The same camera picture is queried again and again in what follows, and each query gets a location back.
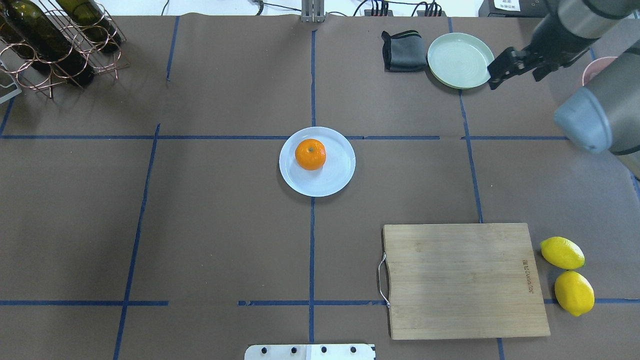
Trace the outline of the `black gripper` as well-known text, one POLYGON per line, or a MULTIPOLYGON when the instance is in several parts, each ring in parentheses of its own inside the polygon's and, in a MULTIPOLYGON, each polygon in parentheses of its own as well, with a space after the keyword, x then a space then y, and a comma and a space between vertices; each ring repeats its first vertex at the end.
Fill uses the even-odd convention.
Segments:
POLYGON ((544 46, 535 48, 531 44, 525 50, 527 51, 527 56, 526 51, 508 47, 487 66, 490 75, 488 84, 492 91, 496 90, 506 80, 514 76, 523 75, 529 69, 532 69, 535 82, 540 82, 559 68, 571 66, 576 57, 575 52, 559 47, 544 46))

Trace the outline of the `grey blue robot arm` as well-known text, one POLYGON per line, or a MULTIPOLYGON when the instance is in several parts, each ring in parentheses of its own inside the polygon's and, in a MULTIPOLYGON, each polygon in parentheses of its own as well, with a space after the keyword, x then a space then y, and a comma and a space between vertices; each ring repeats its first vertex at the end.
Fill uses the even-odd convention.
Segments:
MULTIPOLYGON (((637 0, 559 0, 550 6, 526 47, 505 48, 487 66, 490 88, 527 72, 539 82, 560 68, 569 68, 639 7, 637 0)), ((639 66, 639 43, 635 42, 588 78, 553 114, 574 145, 592 153, 610 152, 636 179, 640 175, 639 66)))

